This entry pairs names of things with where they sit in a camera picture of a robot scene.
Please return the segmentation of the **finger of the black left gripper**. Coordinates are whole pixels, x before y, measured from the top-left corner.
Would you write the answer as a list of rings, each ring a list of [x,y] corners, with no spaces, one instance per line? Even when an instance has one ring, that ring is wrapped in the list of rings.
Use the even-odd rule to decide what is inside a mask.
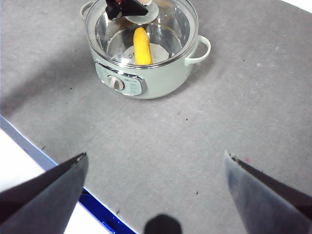
[[[147,8],[138,0],[106,0],[106,14],[109,20],[127,16],[145,16]]]

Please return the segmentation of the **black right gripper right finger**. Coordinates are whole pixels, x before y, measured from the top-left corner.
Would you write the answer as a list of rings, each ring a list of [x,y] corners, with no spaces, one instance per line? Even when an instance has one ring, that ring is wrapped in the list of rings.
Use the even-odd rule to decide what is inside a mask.
[[[228,152],[224,170],[230,194],[249,234],[310,234],[312,198]]]

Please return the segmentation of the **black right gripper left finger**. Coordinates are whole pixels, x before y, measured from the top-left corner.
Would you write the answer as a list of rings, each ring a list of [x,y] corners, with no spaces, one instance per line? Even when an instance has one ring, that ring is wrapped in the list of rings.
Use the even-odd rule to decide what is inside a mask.
[[[88,157],[81,153],[0,194],[2,234],[62,234],[81,196]]]

